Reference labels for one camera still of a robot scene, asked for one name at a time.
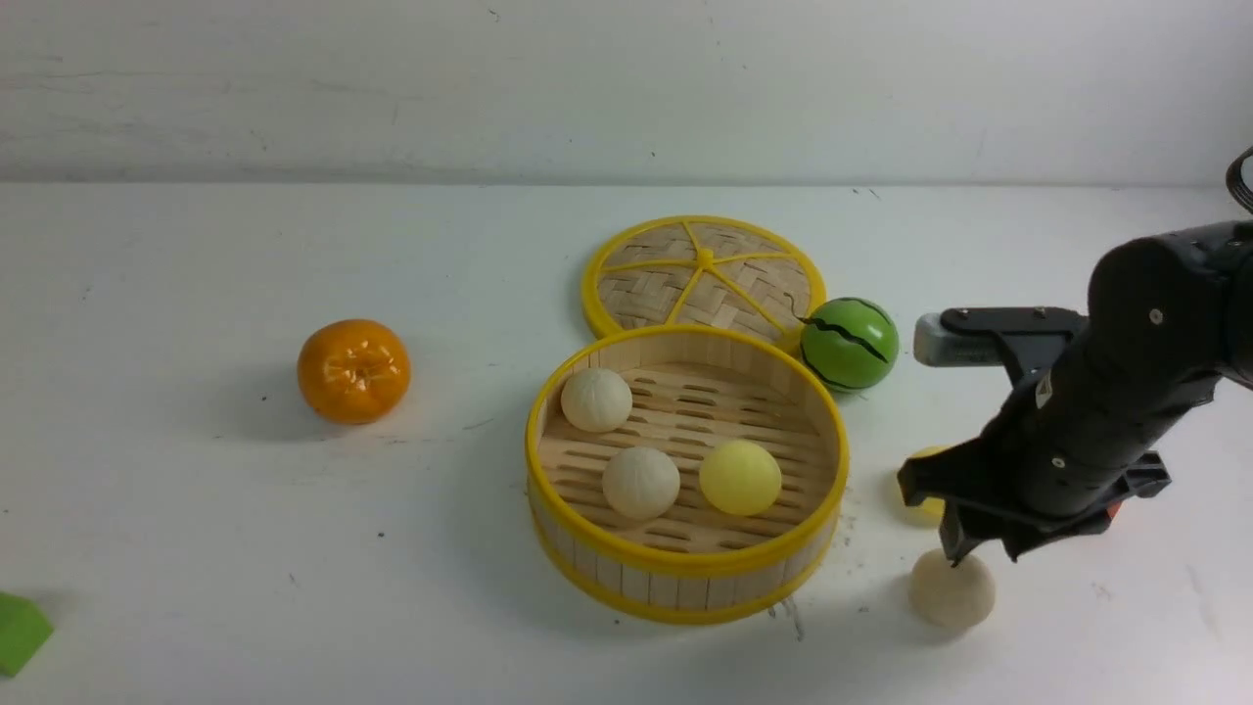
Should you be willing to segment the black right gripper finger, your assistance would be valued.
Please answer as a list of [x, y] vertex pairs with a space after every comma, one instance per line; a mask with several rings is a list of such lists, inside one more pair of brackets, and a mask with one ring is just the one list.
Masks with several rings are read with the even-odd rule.
[[1005, 525], [1000, 540], [1007, 558], [1011, 558], [1014, 563], [1017, 563], [1024, 553], [1042, 548], [1044, 545], [1053, 542], [1048, 531], [1031, 525]]
[[949, 565], [957, 567], [984, 543], [984, 513], [959, 501], [945, 500], [938, 536]]

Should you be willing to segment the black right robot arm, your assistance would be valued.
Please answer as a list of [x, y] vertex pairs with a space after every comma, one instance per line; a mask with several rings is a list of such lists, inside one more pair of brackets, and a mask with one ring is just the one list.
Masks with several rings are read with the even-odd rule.
[[1169, 483], [1155, 443], [1252, 374], [1250, 223], [1220, 222], [1115, 247], [1093, 269], [1088, 313], [950, 308], [913, 326], [931, 367], [1002, 367], [1012, 387], [972, 440], [897, 472], [903, 502], [944, 502], [945, 557], [985, 541], [1007, 557], [1110, 528], [1123, 501]]

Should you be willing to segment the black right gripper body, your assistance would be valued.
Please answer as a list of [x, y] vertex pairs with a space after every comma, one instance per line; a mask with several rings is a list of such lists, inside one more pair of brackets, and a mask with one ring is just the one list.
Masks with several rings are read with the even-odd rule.
[[981, 433], [897, 472], [907, 505], [959, 501], [984, 513], [984, 543], [1005, 525], [1031, 525], [1053, 542], [1104, 533], [1115, 501], [1154, 498], [1172, 485], [1157, 442], [1208, 404], [1210, 369], [1125, 378], [1064, 354], [1024, 379]]

